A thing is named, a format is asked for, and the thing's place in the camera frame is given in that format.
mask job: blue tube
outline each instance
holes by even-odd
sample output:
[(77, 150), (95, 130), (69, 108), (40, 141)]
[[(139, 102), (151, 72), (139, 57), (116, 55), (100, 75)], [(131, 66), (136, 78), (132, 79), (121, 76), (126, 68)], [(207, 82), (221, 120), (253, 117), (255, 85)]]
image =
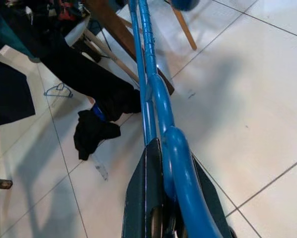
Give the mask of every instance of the blue tube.
[[(168, 91), (164, 81), (157, 74), (156, 59), (154, 53), (154, 38), (152, 25), (149, 18), (149, 7), (146, 0), (139, 0), (141, 12), (141, 21), (143, 28), (143, 38), (145, 46), (145, 59), (147, 64), (148, 83), (153, 89), (155, 98), (157, 118), (159, 123), (160, 134), (163, 135), (166, 129), (174, 125), (173, 113), (171, 110)], [(162, 146), (163, 154), (167, 154), (166, 149)], [(163, 158), (164, 188), (169, 198), (175, 199), (175, 190), (172, 179), (172, 168), (168, 156)]]
[(208, 210), (183, 132), (171, 126), (164, 134), (172, 163), (176, 195), (190, 238), (221, 238)]
[(143, 119), (143, 132), (144, 132), (144, 144), (148, 145), (151, 140), (157, 137), (156, 135), (156, 124), (154, 116), (154, 107), (152, 98), (146, 100), (147, 82), (144, 70), (144, 62), (142, 55), (141, 39), (139, 32), (139, 24), (136, 14), (135, 1), (130, 1), (130, 13), (131, 20), (133, 23), (133, 34), (134, 42), (136, 47), (136, 57), (138, 64), (138, 74), (140, 79), (140, 95), (141, 95), (141, 108), (142, 108), (142, 119)]

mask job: curved blue pipe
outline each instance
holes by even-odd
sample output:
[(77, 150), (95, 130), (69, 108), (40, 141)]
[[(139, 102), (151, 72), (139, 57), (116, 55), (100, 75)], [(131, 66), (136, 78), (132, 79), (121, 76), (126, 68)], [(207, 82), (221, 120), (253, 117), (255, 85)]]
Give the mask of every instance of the curved blue pipe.
[(176, 195), (190, 238), (221, 238), (200, 189), (193, 158), (184, 133), (171, 126), (164, 134), (172, 163)]
[[(152, 76), (150, 76), (148, 78), (148, 82), (153, 89), (153, 96), (155, 98), (155, 108), (157, 112), (159, 125), (159, 133), (162, 136), (170, 126), (175, 125), (170, 98), (164, 81), (157, 73), (154, 73)], [(172, 175), (172, 164), (168, 156), (168, 150), (166, 147), (163, 146), (163, 144), (162, 153), (164, 190), (168, 197), (175, 202), (176, 193), (174, 189), (174, 181)]]

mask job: white tile floor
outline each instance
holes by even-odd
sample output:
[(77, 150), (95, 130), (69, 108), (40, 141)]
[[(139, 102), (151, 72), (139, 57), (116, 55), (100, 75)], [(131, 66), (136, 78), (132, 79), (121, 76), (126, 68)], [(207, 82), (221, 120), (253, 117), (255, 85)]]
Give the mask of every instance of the white tile floor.
[[(201, 0), (184, 13), (197, 51), (167, 4), (149, 6), (157, 63), (176, 90), (175, 121), (229, 224), (239, 238), (297, 238), (297, 0)], [(130, 19), (127, 8), (119, 14)], [(124, 115), (121, 137), (81, 163), (73, 133), (87, 98), (46, 98), (59, 80), (42, 64), (9, 48), (0, 60), (27, 75), (36, 108), (0, 126), (0, 178), (14, 181), (0, 191), (0, 237), (121, 237), (126, 187), (143, 150), (141, 116)], [(112, 61), (101, 65), (131, 81)]]

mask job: black garment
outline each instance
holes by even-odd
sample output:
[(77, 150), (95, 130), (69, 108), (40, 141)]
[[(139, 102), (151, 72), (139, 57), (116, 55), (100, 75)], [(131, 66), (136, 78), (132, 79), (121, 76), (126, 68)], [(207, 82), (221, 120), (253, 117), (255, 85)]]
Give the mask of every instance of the black garment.
[(87, 160), (101, 140), (121, 135), (118, 125), (102, 121), (93, 111), (85, 110), (78, 114), (79, 123), (75, 128), (74, 146), (79, 151), (80, 160)]
[(122, 113), (141, 111), (138, 90), (88, 60), (65, 42), (41, 61), (62, 82), (94, 98), (107, 121), (118, 120)]
[[(45, 0), (28, 0), (34, 11)], [(61, 43), (62, 35), (50, 26), (48, 19), (35, 20), (31, 25), (23, 7), (7, 7), (0, 0), (0, 42), (30, 56), (41, 58), (49, 54)]]
[(26, 76), (0, 62), (0, 125), (34, 114)]

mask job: small debris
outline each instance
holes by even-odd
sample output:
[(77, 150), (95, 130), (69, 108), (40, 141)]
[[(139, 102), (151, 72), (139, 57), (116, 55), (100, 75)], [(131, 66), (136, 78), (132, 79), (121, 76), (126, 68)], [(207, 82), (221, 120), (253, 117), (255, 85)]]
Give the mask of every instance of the small debris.
[(101, 176), (103, 177), (103, 179), (105, 181), (108, 181), (109, 180), (109, 175), (108, 175), (108, 172), (105, 169), (104, 165), (100, 161), (98, 161), (94, 156), (92, 156), (92, 160), (94, 161), (95, 168), (101, 174)]
[(192, 93), (189, 97), (188, 97), (188, 99), (190, 99), (191, 97), (194, 97), (196, 95), (196, 93)]

